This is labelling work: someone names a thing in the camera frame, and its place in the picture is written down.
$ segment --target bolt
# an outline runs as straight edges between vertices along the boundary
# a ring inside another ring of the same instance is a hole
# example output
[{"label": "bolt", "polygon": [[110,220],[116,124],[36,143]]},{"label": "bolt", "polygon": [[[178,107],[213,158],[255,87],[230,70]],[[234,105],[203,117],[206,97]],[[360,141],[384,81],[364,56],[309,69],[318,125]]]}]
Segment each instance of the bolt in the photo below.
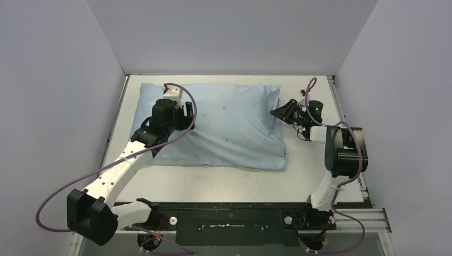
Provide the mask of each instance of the bolt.
[{"label": "bolt", "polygon": [[290,217],[290,216],[285,217],[284,218],[284,223],[287,224],[287,225],[292,224],[292,217]]},{"label": "bolt", "polygon": [[177,218],[176,217],[171,217],[170,219],[169,219],[169,224],[171,224],[171,225],[176,225],[177,224]]}]

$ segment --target blue fabric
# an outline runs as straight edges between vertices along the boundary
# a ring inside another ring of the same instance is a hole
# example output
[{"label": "blue fabric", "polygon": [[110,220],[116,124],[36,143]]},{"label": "blue fabric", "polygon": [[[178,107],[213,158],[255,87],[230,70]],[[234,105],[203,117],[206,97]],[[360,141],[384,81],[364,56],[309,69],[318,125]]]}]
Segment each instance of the blue fabric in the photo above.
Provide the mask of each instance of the blue fabric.
[{"label": "blue fabric", "polygon": [[[150,164],[245,166],[283,170],[286,145],[281,121],[270,115],[280,85],[185,84],[198,108],[195,129],[165,146]],[[131,135],[162,98],[160,85],[142,83]],[[182,102],[191,101],[186,93]],[[174,131],[169,139],[181,131]]]}]

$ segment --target purple hose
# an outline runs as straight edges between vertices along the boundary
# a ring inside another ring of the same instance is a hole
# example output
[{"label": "purple hose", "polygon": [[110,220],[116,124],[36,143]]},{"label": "purple hose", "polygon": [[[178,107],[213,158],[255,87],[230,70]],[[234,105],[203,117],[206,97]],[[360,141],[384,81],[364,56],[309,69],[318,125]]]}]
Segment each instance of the purple hose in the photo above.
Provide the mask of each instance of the purple hose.
[{"label": "purple hose", "polygon": [[100,172],[102,172],[102,171],[105,171],[106,169],[111,168],[111,167],[113,167],[113,166],[115,166],[115,165],[117,165],[117,164],[119,164],[119,163],[125,161],[126,159],[132,158],[132,157],[137,156],[137,155],[141,155],[141,154],[143,154],[143,153],[145,153],[145,152],[148,152],[148,151],[150,151],[150,150],[154,150],[154,149],[157,149],[157,148],[161,148],[161,147],[163,147],[163,146],[165,146],[165,145],[168,145],[168,144],[170,144],[170,143],[173,143],[174,141],[176,141],[176,140],[182,138],[185,134],[187,134],[187,133],[191,130],[191,128],[192,128],[193,125],[195,124],[196,115],[197,115],[197,113],[198,113],[198,111],[197,111],[197,109],[196,109],[196,102],[195,102],[195,99],[193,98],[193,96],[191,95],[191,93],[190,93],[189,91],[187,91],[187,89],[185,89],[185,88],[182,87],[181,85],[173,84],[173,83],[166,83],[165,85],[172,85],[172,86],[179,87],[182,91],[184,91],[184,92],[187,93],[187,95],[190,97],[191,101],[193,102],[193,111],[194,111],[194,114],[193,114],[193,120],[191,121],[191,123],[190,123],[190,125],[188,126],[188,128],[187,128],[187,129],[186,129],[179,137],[177,137],[177,138],[175,138],[175,139],[173,139],[173,140],[170,140],[170,141],[164,142],[164,143],[162,143],[162,144],[159,144],[159,145],[156,145],[156,146],[153,146],[153,147],[150,147],[150,148],[146,148],[146,149],[140,150],[140,151],[138,151],[138,152],[135,152],[135,153],[133,153],[133,154],[130,154],[130,155],[124,157],[124,158],[121,158],[121,159],[119,159],[119,160],[114,161],[114,162],[111,163],[111,164],[107,164],[106,166],[104,166],[104,167],[98,169],[98,170],[95,171],[95,172],[89,173],[89,174],[84,175],[84,176],[82,176],[82,177],[80,177],[80,178],[78,178],[78,179],[75,179],[75,180],[73,180],[73,181],[67,183],[66,185],[63,185],[61,188],[55,190],[53,193],[50,194],[50,196],[48,196],[46,199],[44,199],[44,201],[42,202],[42,204],[39,206],[38,210],[36,211],[35,221],[36,221],[36,224],[38,224],[38,226],[40,226],[42,229],[45,229],[45,230],[50,231],[50,232],[61,232],[61,233],[62,233],[62,232],[71,232],[72,230],[70,230],[70,229],[59,229],[59,228],[51,228],[51,227],[48,227],[48,226],[44,225],[44,224],[41,222],[41,220],[39,219],[39,216],[40,216],[40,214],[41,214],[41,212],[42,212],[42,209],[43,209],[44,206],[50,201],[50,199],[52,199],[55,195],[57,195],[59,192],[63,191],[63,190],[66,189],[67,187],[69,187],[69,186],[71,186],[71,185],[73,185],[73,184],[75,184],[75,183],[77,183],[77,182],[79,182],[79,181],[81,181],[81,180],[84,180],[84,179],[86,179],[86,178],[89,178],[89,177],[91,177],[91,176],[94,176],[94,175],[96,175],[96,174],[98,174],[98,173],[100,173]]},{"label": "purple hose", "polygon": [[318,253],[346,253],[346,252],[352,251],[353,249],[355,249],[356,247],[358,247],[358,246],[361,245],[362,241],[364,241],[364,236],[365,236],[365,234],[366,234],[366,231],[365,231],[364,225],[362,224],[361,221],[359,221],[358,219],[356,219],[356,218],[354,218],[354,217],[352,217],[352,216],[350,216],[350,215],[347,215],[347,214],[345,214],[345,213],[339,212],[339,211],[336,209],[336,207],[335,207],[335,205],[334,205],[334,202],[336,201],[337,195],[339,194],[339,188],[340,188],[341,186],[345,185],[345,184],[354,182],[354,181],[359,177],[359,175],[360,175],[361,172],[362,172],[362,153],[361,153],[361,147],[359,146],[359,144],[358,144],[358,139],[357,139],[356,136],[354,135],[353,130],[352,130],[352,128],[349,126],[348,123],[346,123],[346,122],[344,122],[344,121],[340,121],[340,122],[338,122],[338,123],[335,124],[335,125],[323,125],[322,123],[319,123],[317,120],[315,120],[315,118],[312,116],[312,114],[311,114],[311,112],[309,111],[309,108],[308,108],[308,93],[309,93],[309,92],[311,91],[311,89],[314,87],[314,85],[316,84],[316,82],[317,82],[317,78],[316,78],[316,77],[313,77],[313,78],[311,79],[311,81],[309,81],[308,88],[306,88],[306,95],[305,95],[305,98],[304,98],[304,105],[306,106],[306,113],[308,113],[309,117],[314,121],[314,123],[316,123],[317,125],[320,125],[320,126],[339,126],[340,124],[345,125],[345,127],[347,127],[347,130],[350,132],[350,134],[351,134],[351,136],[352,136],[352,138],[353,138],[353,142],[354,142],[354,145],[355,145],[355,147],[356,147],[356,150],[358,151],[358,171],[356,172],[356,175],[355,175],[353,178],[351,178],[350,180],[341,182],[341,183],[339,183],[339,184],[337,185],[337,188],[338,188],[338,189],[337,189],[336,192],[334,193],[333,200],[331,201],[331,204],[332,204],[332,209],[333,209],[333,211],[334,211],[335,213],[337,213],[337,214],[339,214],[339,215],[342,215],[342,216],[344,216],[344,217],[347,217],[347,218],[349,218],[349,219],[352,219],[352,220],[356,221],[358,224],[360,224],[360,226],[361,226],[361,228],[362,228],[362,235],[361,235],[361,238],[360,238],[360,240],[359,240],[354,246],[352,246],[352,247],[350,247],[350,248],[347,248],[347,249],[338,250],[338,251],[318,251]]},{"label": "purple hose", "polygon": [[[187,249],[187,248],[185,248],[185,247],[183,247],[183,246],[181,246],[181,245],[178,245],[178,244],[174,243],[173,241],[169,240],[168,238],[163,237],[163,236],[159,236],[159,235],[157,235],[156,233],[154,233],[154,232],[152,232],[152,231],[150,231],[150,230],[147,230],[147,229],[145,229],[145,228],[141,228],[141,227],[137,227],[137,226],[132,226],[132,229],[134,229],[134,230],[139,230],[139,231],[143,231],[143,232],[146,232],[146,233],[148,233],[148,234],[150,234],[150,235],[156,236],[156,237],[160,238],[162,241],[165,241],[165,242],[167,242],[168,244],[174,245],[174,246],[176,246],[177,248],[186,251],[186,252],[153,252],[153,251],[149,251],[150,254],[154,254],[154,255],[194,255],[194,254],[195,254],[193,251],[190,251],[189,249]],[[153,240],[153,238],[144,241],[143,243],[141,243],[140,247],[143,247],[147,242],[149,242],[149,241],[151,241],[151,240]]]}]

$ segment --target purple cable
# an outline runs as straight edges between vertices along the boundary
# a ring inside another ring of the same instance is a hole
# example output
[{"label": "purple cable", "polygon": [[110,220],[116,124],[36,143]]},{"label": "purple cable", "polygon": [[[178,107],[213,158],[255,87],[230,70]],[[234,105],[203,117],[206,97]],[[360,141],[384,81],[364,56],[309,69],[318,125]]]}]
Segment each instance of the purple cable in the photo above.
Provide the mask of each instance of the purple cable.
[{"label": "purple cable", "polygon": [[50,232],[60,232],[60,233],[62,233],[62,232],[71,232],[72,230],[70,230],[70,229],[59,229],[59,228],[51,228],[51,227],[48,227],[48,226],[44,225],[44,224],[41,222],[41,220],[39,219],[39,216],[40,216],[40,214],[41,214],[41,212],[42,212],[42,209],[43,209],[44,206],[50,201],[50,199],[52,199],[55,195],[57,195],[59,192],[63,191],[64,189],[68,188],[69,186],[71,186],[71,185],[73,185],[73,184],[75,184],[75,183],[77,183],[77,182],[79,182],[79,181],[81,181],[81,180],[84,180],[84,179],[86,179],[86,178],[89,178],[89,177],[91,177],[91,176],[94,176],[94,175],[96,175],[96,174],[98,174],[98,173],[100,173],[100,172],[102,172],[102,171],[105,171],[106,169],[111,168],[111,167],[113,167],[113,166],[115,166],[115,165],[117,165],[117,164],[119,164],[119,163],[125,161],[126,159],[132,158],[132,157],[137,156],[137,155],[141,155],[141,154],[143,154],[143,153],[145,153],[145,152],[148,152],[148,151],[150,151],[150,150],[154,150],[154,149],[157,149],[157,148],[161,148],[161,147],[163,147],[163,146],[165,146],[165,145],[168,145],[168,144],[170,144],[170,143],[173,143],[174,141],[176,141],[176,140],[182,138],[185,134],[187,134],[187,133],[191,130],[191,128],[192,128],[193,125],[195,124],[196,115],[197,115],[197,113],[198,113],[198,111],[197,111],[197,109],[196,109],[195,99],[193,98],[193,96],[191,95],[191,93],[190,93],[189,91],[187,91],[187,89],[185,89],[185,88],[182,87],[181,85],[174,84],[174,83],[166,83],[165,85],[172,85],[172,86],[179,87],[182,91],[184,91],[184,92],[187,93],[187,95],[190,97],[191,101],[193,102],[193,111],[194,111],[194,114],[193,114],[193,120],[191,121],[191,123],[190,123],[190,125],[188,126],[188,128],[187,128],[187,129],[186,129],[179,137],[177,137],[177,138],[175,138],[175,139],[173,139],[173,140],[170,140],[170,141],[164,142],[164,143],[162,143],[162,144],[159,144],[159,145],[156,145],[156,146],[153,146],[153,147],[150,147],[150,148],[146,148],[146,149],[140,150],[140,151],[138,151],[138,152],[135,152],[135,153],[133,153],[133,154],[130,154],[130,155],[124,157],[124,158],[121,158],[121,159],[119,159],[119,160],[114,161],[114,162],[111,163],[111,164],[107,164],[106,166],[104,166],[104,167],[98,169],[98,170],[95,171],[95,172],[89,173],[89,174],[84,175],[84,176],[82,176],[82,177],[80,177],[80,178],[78,178],[78,179],[75,179],[75,180],[73,180],[73,181],[67,183],[66,185],[63,185],[61,188],[55,190],[53,193],[50,194],[50,196],[48,196],[46,199],[44,199],[44,201],[42,202],[42,204],[39,206],[38,210],[36,211],[35,221],[36,221],[36,224],[38,224],[38,226],[40,226],[42,229],[45,229],[45,230],[50,231]]},{"label": "purple cable", "polygon": [[[146,232],[146,233],[148,233],[150,235],[153,235],[153,236],[156,236],[156,237],[160,238],[162,241],[165,241],[168,244],[174,245],[177,248],[186,251],[186,252],[153,252],[153,251],[149,251],[150,254],[155,254],[155,255],[194,255],[195,254],[194,251],[190,251],[189,249],[174,243],[173,241],[169,240],[168,238],[165,238],[163,236],[159,236],[156,233],[154,233],[154,232],[152,232],[150,230],[147,230],[145,228],[132,226],[132,229],[139,230],[139,231],[144,231],[144,232]],[[153,238],[144,241],[143,243],[141,243],[140,247],[143,247],[147,242],[149,242],[151,240],[153,240]]]},{"label": "purple cable", "polygon": [[348,123],[346,123],[346,122],[344,122],[344,121],[340,121],[340,122],[338,122],[338,123],[335,124],[335,125],[323,125],[322,123],[319,123],[319,122],[312,116],[311,112],[309,111],[309,108],[307,107],[307,106],[308,106],[308,93],[309,93],[309,92],[311,91],[311,89],[314,87],[314,85],[316,84],[316,82],[317,82],[317,78],[316,78],[316,77],[313,77],[313,78],[311,79],[311,81],[309,81],[308,88],[306,88],[306,95],[305,95],[305,98],[304,98],[304,105],[306,106],[306,113],[308,113],[309,117],[314,121],[314,123],[316,123],[317,125],[320,125],[320,126],[339,126],[340,124],[345,125],[345,127],[347,127],[347,130],[348,130],[349,133],[351,134],[351,136],[352,136],[352,138],[353,138],[354,145],[355,145],[355,147],[356,147],[356,150],[358,151],[358,171],[356,172],[356,175],[355,175],[353,178],[351,178],[350,180],[346,180],[346,181],[341,182],[341,183],[339,183],[339,184],[337,185],[337,188],[338,188],[338,189],[336,190],[336,192],[334,192],[334,196],[333,196],[333,200],[331,201],[331,204],[332,204],[332,209],[333,209],[333,211],[334,211],[335,213],[337,213],[337,214],[339,214],[339,215],[342,215],[342,216],[344,216],[344,217],[347,217],[347,218],[349,218],[349,219],[352,219],[352,220],[356,221],[358,224],[360,224],[360,226],[361,226],[361,228],[362,228],[362,235],[361,235],[361,238],[360,238],[360,240],[359,240],[354,246],[352,246],[352,247],[350,247],[350,248],[347,248],[347,249],[343,249],[343,250],[339,250],[339,251],[318,251],[318,253],[346,253],[346,252],[352,251],[353,249],[355,249],[356,247],[358,247],[358,246],[361,245],[362,241],[364,241],[364,236],[365,236],[365,234],[366,234],[366,231],[365,231],[364,225],[362,224],[361,221],[359,221],[358,219],[356,219],[356,218],[354,218],[354,217],[352,217],[352,216],[350,216],[350,215],[347,215],[347,214],[345,214],[345,213],[339,212],[339,211],[336,209],[336,206],[334,205],[334,202],[336,201],[337,195],[339,194],[339,188],[340,188],[341,186],[345,185],[345,184],[354,182],[354,181],[359,177],[359,175],[360,175],[361,172],[362,172],[362,153],[361,153],[361,147],[359,146],[358,139],[357,139],[356,136],[354,135],[353,130],[352,130],[352,128],[349,126]]}]

